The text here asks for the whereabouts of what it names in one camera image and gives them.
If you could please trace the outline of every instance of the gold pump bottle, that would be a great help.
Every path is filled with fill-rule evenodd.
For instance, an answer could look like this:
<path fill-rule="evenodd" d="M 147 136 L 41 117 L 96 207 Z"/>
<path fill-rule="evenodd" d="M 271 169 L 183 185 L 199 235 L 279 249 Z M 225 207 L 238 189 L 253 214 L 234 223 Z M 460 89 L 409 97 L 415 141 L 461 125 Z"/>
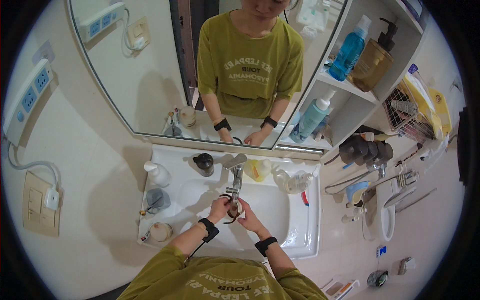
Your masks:
<path fill-rule="evenodd" d="M 387 34 L 382 32 L 378 42 L 372 38 L 368 41 L 359 61 L 350 73 L 353 84 L 363 92 L 371 91 L 394 62 L 389 51 L 395 46 L 392 37 L 398 27 L 384 18 L 380 18 L 380 20 L 388 23 Z"/>

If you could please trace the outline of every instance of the woman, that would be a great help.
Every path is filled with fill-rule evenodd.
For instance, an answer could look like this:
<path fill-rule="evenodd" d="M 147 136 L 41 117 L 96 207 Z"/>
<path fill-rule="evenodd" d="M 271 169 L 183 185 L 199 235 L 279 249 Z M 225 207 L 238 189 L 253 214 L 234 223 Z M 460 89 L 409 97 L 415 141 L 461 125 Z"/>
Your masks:
<path fill-rule="evenodd" d="M 242 9 L 212 17 L 202 26 L 198 89 L 223 142 L 233 140 L 222 114 L 265 119 L 245 139 L 260 146 L 293 94 L 301 91 L 303 40 L 278 17 L 290 2 L 242 0 Z"/>
<path fill-rule="evenodd" d="M 239 200 L 245 210 L 245 218 L 239 218 L 238 222 L 245 229 L 255 232 L 260 241 L 271 240 L 272 235 L 248 203 Z M 229 208 L 227 198 L 217 199 L 213 201 L 206 219 L 216 224 Z M 263 264 L 255 261 L 199 257 L 185 262 L 185 258 L 207 236 L 206 226 L 199 222 L 174 238 L 147 263 L 118 299 L 327 299 L 312 281 L 295 268 L 274 241 L 266 246 L 264 252 L 276 280 Z"/>

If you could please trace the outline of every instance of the green t-shirt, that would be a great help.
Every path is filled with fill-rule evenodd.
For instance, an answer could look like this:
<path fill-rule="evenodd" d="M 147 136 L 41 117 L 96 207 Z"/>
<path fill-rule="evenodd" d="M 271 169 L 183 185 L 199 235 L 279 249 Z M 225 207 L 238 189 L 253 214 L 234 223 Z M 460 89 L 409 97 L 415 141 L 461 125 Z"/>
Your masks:
<path fill-rule="evenodd" d="M 264 119 L 275 98 L 301 91 L 303 40 L 276 19 L 272 32 L 249 37 L 236 29 L 230 12 L 208 19 L 198 43 L 198 89 L 215 93 L 222 114 Z"/>
<path fill-rule="evenodd" d="M 130 283 L 118 300 L 327 300 L 297 269 L 277 280 L 255 261 L 226 257 L 193 258 L 184 265 L 180 249 L 166 246 Z"/>

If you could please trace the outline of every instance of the shelf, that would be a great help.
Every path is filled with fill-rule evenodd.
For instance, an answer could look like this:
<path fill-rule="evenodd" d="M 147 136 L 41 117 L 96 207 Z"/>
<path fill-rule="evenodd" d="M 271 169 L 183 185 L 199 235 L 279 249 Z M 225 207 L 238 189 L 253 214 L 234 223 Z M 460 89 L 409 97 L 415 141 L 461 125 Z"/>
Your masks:
<path fill-rule="evenodd" d="M 362 92 L 359 88 L 354 86 L 350 81 L 345 79 L 344 81 L 338 81 L 337 79 L 333 78 L 328 71 L 325 71 L 323 73 L 318 74 L 317 80 L 321 82 L 325 82 L 326 84 L 333 85 L 335 87 L 338 87 L 342 90 L 345 90 L 349 93 L 352 93 L 354 95 L 357 95 L 369 102 L 372 102 L 373 104 L 377 105 L 379 104 L 379 101 L 377 97 L 370 91 L 367 93 Z"/>
<path fill-rule="evenodd" d="M 423 35 L 423 29 L 418 21 L 413 17 L 413 14 L 408 10 L 407 6 L 402 0 L 382 0 L 388 9 L 390 9 L 400 20 L 407 23 L 413 29 L 416 29 Z"/>
<path fill-rule="evenodd" d="M 311 149 L 323 149 L 323 150 L 331 150 L 333 149 L 332 145 L 326 140 L 321 139 L 319 142 L 314 140 L 312 136 L 309 136 L 303 144 L 297 144 L 294 142 L 290 137 L 287 137 L 285 140 L 280 140 L 278 142 L 279 146 L 295 146 L 295 147 L 306 147 Z"/>

